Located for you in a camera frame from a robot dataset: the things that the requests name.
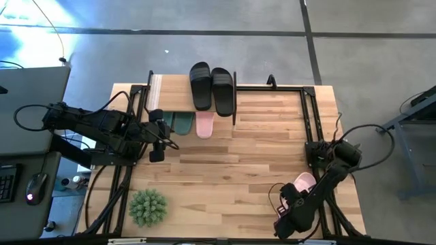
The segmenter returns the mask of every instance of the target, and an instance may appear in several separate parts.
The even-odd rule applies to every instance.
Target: black slipper
[[[214,68],[211,75],[212,92],[217,113],[219,116],[231,116],[234,112],[232,75],[223,68]]]
[[[212,106],[212,78],[206,62],[196,63],[189,72],[193,104],[197,110],[209,110]]]

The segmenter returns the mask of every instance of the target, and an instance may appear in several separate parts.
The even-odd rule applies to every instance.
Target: concrete floor
[[[20,1],[10,2],[15,5]],[[39,2],[58,27],[305,31],[299,0]],[[436,33],[436,2],[432,0],[306,2],[314,32]],[[26,7],[8,6],[0,23],[48,25],[34,6],[26,1],[23,4]],[[12,32],[0,32],[0,59],[25,67],[59,65],[61,47],[55,34],[43,29],[7,28]],[[198,61],[236,70],[240,83],[265,83],[268,75],[274,74],[279,84],[314,84],[306,37],[258,34],[61,34],[65,56],[72,64],[65,101],[96,109],[107,101],[115,82],[145,82],[150,69],[161,74],[186,74]],[[313,42],[322,84],[334,86],[344,130],[363,123],[382,124],[398,114],[406,98],[435,85],[434,39],[314,38]],[[388,149],[388,139],[372,129],[356,131],[348,138],[362,143],[363,165]],[[398,149],[383,165],[357,173],[356,185],[369,235],[434,243],[436,196],[398,199],[397,192],[409,188],[404,158]],[[57,203],[77,206],[67,198]],[[69,224],[59,233],[71,233],[73,224],[67,221],[75,220],[76,214],[66,216],[55,210],[50,217]]]

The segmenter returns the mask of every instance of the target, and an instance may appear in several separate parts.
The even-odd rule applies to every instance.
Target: green succulent plant
[[[152,227],[164,220],[166,206],[166,198],[155,189],[138,191],[130,201],[129,215],[139,227]]]

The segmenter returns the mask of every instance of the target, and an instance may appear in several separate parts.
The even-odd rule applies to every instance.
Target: wooden tabletop
[[[114,84],[112,95],[129,92],[130,86]],[[331,140],[338,116],[333,88],[315,86],[315,92],[324,137]],[[159,101],[167,100],[160,95]],[[312,118],[311,103],[307,102]],[[139,228],[126,211],[123,237],[275,238],[273,223],[277,215],[268,201],[269,188],[277,182],[293,182],[302,172],[311,172],[305,159],[307,139],[300,96],[293,92],[247,91],[238,92],[237,103],[236,126],[232,126],[232,117],[215,115],[212,138],[201,140],[196,136],[194,121],[189,135],[171,135],[181,149],[167,149],[164,162],[150,163],[148,154],[138,162],[128,200],[136,191],[157,189],[168,199],[168,215],[155,227]],[[125,100],[119,98],[109,108],[125,111],[126,106]],[[113,171],[113,167],[107,167],[95,183],[89,203],[90,222],[108,200]],[[275,206],[279,205],[279,189],[277,186],[271,194]],[[335,193],[340,209],[357,230],[365,233],[354,181],[347,178]],[[326,212],[329,228],[334,231],[330,210]],[[78,231],[84,228],[83,212]],[[310,232],[295,232],[292,238],[303,238]],[[313,238],[321,237],[319,229]]]

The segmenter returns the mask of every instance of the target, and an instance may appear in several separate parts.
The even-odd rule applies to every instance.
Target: computer mouse
[[[44,198],[47,174],[34,174],[26,188],[26,202],[29,205],[38,205]]]

